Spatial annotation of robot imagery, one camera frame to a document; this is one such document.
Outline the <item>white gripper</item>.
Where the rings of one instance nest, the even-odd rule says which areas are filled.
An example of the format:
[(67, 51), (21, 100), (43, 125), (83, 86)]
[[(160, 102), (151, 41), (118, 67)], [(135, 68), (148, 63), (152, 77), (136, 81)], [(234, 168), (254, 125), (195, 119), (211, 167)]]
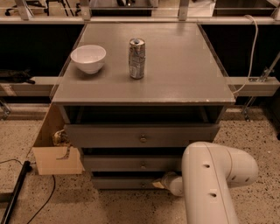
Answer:
[(159, 189), (168, 189), (170, 191), (179, 191), (182, 189), (182, 178), (173, 171), (167, 172), (162, 180), (160, 178), (155, 179), (152, 185)]

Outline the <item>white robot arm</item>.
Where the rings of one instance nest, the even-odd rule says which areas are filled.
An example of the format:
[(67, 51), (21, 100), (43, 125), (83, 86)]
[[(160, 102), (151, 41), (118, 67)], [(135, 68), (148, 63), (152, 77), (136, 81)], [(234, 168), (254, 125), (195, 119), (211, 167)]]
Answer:
[(258, 177), (256, 160), (244, 150), (197, 142), (186, 147), (180, 175), (167, 172), (152, 182), (185, 199), (187, 224), (239, 224), (229, 189)]

